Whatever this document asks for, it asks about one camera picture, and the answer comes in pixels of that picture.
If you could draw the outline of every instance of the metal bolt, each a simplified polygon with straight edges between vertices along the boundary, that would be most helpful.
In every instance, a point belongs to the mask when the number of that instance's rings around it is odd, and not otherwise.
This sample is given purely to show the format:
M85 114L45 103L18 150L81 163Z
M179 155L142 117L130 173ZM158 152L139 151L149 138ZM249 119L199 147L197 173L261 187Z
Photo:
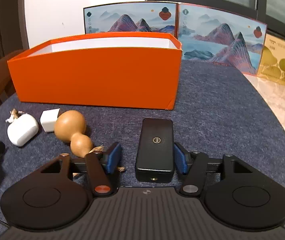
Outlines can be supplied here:
M153 141L154 143L160 143L160 142L161 142L161 139L160 139L159 137L155 137L155 138L152 139L152 141Z
M182 190L186 193L195 193L198 191L198 187L195 185L185 185Z

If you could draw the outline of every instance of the white charger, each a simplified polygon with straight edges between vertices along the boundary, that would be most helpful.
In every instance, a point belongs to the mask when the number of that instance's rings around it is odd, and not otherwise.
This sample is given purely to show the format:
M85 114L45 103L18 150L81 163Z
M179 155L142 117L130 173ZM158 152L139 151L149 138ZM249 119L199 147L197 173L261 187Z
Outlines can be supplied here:
M55 122L60 114L60 108L43 111L40 117L40 123L45 132L53 132Z

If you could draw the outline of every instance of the orange box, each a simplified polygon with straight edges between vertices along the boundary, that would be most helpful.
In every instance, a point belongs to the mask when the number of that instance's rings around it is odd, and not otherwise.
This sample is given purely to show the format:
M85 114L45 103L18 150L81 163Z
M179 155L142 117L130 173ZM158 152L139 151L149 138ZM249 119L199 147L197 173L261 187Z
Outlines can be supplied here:
M181 53L168 33L93 33L47 41L8 66L23 102L172 110Z

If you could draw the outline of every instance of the circular pad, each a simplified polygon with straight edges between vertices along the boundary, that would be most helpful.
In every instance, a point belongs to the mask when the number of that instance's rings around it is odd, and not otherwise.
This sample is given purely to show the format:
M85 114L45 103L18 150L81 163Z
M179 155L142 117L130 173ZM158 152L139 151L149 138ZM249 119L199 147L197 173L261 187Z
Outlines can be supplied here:
M254 186L239 187L232 193L232 197L246 207L260 207L270 200L266 190Z
M205 205L214 217L241 230L267 230L285 223L285 188L265 177L237 174L208 188Z
M34 187L23 195L23 200L27 205L38 208L52 206L59 199L59 190L52 187Z
M85 211L87 192L59 173L32 173L7 189L0 207L7 222L25 230L53 230Z

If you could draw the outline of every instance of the gray carpet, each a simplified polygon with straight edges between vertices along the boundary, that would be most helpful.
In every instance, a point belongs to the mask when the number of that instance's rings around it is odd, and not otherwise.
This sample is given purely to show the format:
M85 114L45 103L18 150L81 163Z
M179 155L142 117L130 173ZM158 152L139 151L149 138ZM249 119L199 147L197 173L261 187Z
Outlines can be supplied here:
M234 154L285 187L285 132L254 87L235 68L183 60L173 111L32 104L21 103L16 95L10 97L0 106L0 140L7 146L0 163L0 197L9 186L53 157L70 153L53 133L42 130L24 147L12 145L5 123L9 111L25 111L39 122L42 111L58 107L84 114L95 145L121 143L122 165L127 168L121 185L159 186L138 182L134 173L142 120L149 117L171 119L175 141L189 151L200 150L216 158ZM179 184L175 175L166 185ZM1 210L0 219L4 220Z

